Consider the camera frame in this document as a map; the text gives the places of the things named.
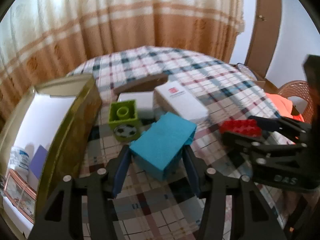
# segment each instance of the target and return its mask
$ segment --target wicker chair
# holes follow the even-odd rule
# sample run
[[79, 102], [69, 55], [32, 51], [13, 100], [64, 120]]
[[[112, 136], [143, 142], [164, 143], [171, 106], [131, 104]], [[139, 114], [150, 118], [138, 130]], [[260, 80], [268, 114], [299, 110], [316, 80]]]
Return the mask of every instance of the wicker chair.
[[306, 81], [290, 81], [287, 84], [284, 84], [282, 87], [280, 87], [277, 94], [284, 98], [295, 96], [306, 100], [308, 104], [301, 115], [305, 122], [311, 123], [313, 116], [313, 103], [309, 94], [309, 86]]

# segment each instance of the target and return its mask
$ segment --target curtain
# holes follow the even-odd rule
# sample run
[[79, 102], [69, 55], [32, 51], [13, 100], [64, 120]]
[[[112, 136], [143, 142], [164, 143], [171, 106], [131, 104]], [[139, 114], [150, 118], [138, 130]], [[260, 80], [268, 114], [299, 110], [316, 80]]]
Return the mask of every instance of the curtain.
[[15, 0], [0, 23], [0, 115], [30, 85], [112, 52], [165, 46], [228, 62], [242, 11], [243, 0]]

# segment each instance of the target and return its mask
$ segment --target red toy brick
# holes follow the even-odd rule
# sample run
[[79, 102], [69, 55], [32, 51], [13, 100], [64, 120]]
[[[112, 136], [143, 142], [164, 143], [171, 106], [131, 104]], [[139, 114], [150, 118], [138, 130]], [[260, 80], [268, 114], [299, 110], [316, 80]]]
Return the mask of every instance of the red toy brick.
[[259, 137], [262, 135], [262, 130], [257, 126], [257, 121], [254, 119], [225, 121], [220, 126], [219, 131], [220, 133], [226, 131], [236, 132], [251, 137]]

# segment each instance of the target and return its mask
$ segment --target white wall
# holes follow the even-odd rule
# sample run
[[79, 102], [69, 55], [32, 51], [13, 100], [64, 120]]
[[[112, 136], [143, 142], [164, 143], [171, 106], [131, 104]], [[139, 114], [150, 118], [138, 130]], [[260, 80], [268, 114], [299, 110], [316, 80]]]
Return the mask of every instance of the white wall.
[[282, 0], [279, 38], [266, 78], [278, 88], [306, 80], [302, 63], [307, 54], [320, 55], [320, 34], [299, 0]]
[[256, 0], [244, 0], [244, 32], [236, 38], [236, 44], [230, 59], [231, 64], [244, 63], [251, 41], [255, 16]]

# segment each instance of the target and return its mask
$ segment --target orange cloth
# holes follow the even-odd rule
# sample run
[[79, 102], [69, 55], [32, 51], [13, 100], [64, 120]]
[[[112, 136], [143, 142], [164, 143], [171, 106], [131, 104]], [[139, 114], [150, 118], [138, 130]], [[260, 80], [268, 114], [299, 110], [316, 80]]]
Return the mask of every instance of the orange cloth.
[[293, 104], [289, 99], [284, 98], [280, 95], [275, 95], [275, 94], [266, 93], [266, 95], [275, 104], [275, 106], [278, 109], [281, 116], [289, 117], [289, 118], [304, 122], [301, 114], [299, 114], [299, 115], [292, 115], [291, 114]]

